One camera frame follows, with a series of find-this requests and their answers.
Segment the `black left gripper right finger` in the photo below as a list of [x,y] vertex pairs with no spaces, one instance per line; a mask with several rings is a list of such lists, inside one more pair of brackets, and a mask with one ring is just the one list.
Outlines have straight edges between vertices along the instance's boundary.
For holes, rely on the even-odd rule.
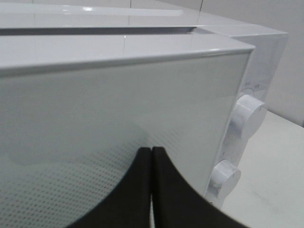
[[152,149],[152,204],[157,228],[238,228],[181,176],[162,147]]

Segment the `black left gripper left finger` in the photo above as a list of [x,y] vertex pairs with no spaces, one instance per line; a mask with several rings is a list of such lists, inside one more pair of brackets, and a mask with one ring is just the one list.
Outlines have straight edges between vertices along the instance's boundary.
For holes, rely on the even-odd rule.
[[97,206],[70,228],[149,228],[151,208],[150,148],[140,148],[121,181]]

